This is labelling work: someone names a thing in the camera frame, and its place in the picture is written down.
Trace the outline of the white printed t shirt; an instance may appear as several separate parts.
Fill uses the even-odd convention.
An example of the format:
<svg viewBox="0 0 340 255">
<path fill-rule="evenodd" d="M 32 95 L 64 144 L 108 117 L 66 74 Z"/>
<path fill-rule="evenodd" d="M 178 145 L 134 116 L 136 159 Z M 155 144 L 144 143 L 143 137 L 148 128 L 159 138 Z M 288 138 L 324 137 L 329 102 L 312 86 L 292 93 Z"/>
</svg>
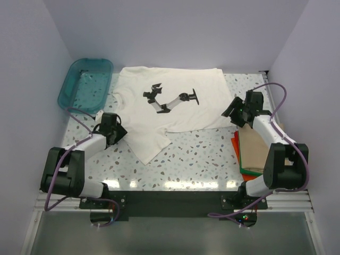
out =
<svg viewBox="0 0 340 255">
<path fill-rule="evenodd" d="M 171 144 L 167 133 L 232 126 L 222 113 L 233 97 L 217 68 L 125 67 L 113 97 L 124 140 L 145 165 Z"/>
</svg>

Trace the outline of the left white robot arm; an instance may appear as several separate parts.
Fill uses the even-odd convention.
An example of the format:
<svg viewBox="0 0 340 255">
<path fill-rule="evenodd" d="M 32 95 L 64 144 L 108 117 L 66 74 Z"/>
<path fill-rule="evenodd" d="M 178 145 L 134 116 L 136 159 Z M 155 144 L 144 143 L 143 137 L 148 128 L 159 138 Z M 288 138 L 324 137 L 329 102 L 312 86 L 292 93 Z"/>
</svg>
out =
<svg viewBox="0 0 340 255">
<path fill-rule="evenodd" d="M 49 150 L 40 190 L 72 198 L 91 198 L 97 208 L 109 205 L 105 183 L 86 180 L 85 164 L 91 157 L 117 144 L 128 132 L 115 113 L 103 113 L 100 123 L 83 140 L 64 148 Z"/>
</svg>

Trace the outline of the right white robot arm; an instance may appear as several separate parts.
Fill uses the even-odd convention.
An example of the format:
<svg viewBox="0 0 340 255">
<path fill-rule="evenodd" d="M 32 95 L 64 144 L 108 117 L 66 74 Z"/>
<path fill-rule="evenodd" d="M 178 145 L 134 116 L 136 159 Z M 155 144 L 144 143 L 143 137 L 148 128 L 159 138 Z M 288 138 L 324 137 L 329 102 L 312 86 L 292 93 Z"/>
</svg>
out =
<svg viewBox="0 0 340 255">
<path fill-rule="evenodd" d="M 246 181 L 236 197 L 237 204 L 250 208 L 256 197 L 265 197 L 273 192 L 297 192 L 306 188 L 309 181 L 306 144 L 296 143 L 275 122 L 271 112 L 263 109 L 264 96 L 249 90 L 245 99 L 235 97 L 222 113 L 231 123 L 242 128 L 246 124 L 255 130 L 269 147 L 263 174 Z"/>
</svg>

